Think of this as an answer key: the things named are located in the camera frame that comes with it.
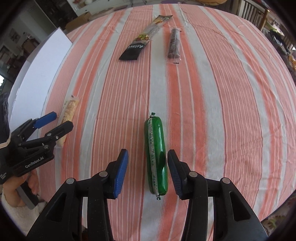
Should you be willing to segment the person's left hand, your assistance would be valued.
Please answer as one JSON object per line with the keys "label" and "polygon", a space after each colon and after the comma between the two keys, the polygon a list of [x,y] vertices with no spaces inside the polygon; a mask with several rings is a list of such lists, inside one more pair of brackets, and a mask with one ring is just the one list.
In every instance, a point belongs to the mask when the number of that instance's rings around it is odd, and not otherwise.
{"label": "person's left hand", "polygon": [[37,195],[39,192],[39,178],[37,170],[34,169],[30,173],[23,175],[22,177],[13,176],[9,178],[3,184],[3,193],[6,201],[12,207],[23,207],[26,204],[19,196],[17,188],[20,187],[25,181],[28,182],[28,185],[34,195]]}

